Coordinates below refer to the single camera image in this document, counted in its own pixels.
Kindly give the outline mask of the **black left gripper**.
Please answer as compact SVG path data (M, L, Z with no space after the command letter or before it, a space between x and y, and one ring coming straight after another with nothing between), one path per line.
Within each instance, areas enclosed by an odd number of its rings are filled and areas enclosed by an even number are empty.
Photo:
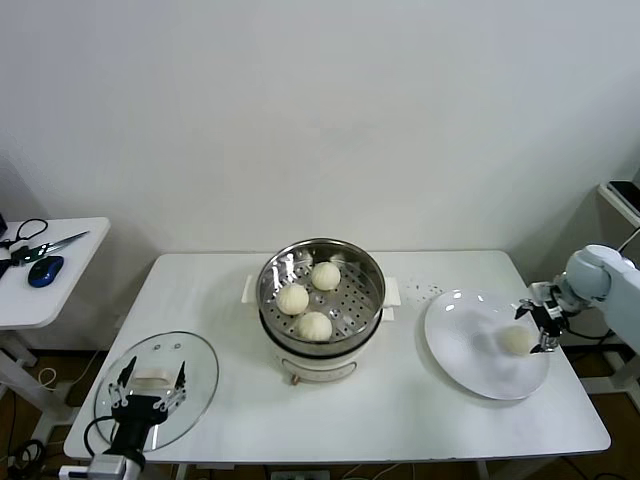
M164 387L160 397L127 396L127 384L136 361L137 357L134 356L121 370L116 381L108 384L111 414L117 423L110 452L116 455L141 454L150 430L164 423L168 418L168 410L175 410L187 396L185 362L181 364L173 385Z

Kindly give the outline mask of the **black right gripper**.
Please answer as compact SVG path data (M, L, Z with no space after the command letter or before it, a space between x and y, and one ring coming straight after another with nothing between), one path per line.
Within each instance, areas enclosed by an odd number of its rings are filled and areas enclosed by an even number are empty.
M554 352L559 345L559 333L567 327L566 312L552 294L532 296L532 300L521 299L515 317L521 318L529 312L539 330L538 342L530 353Z

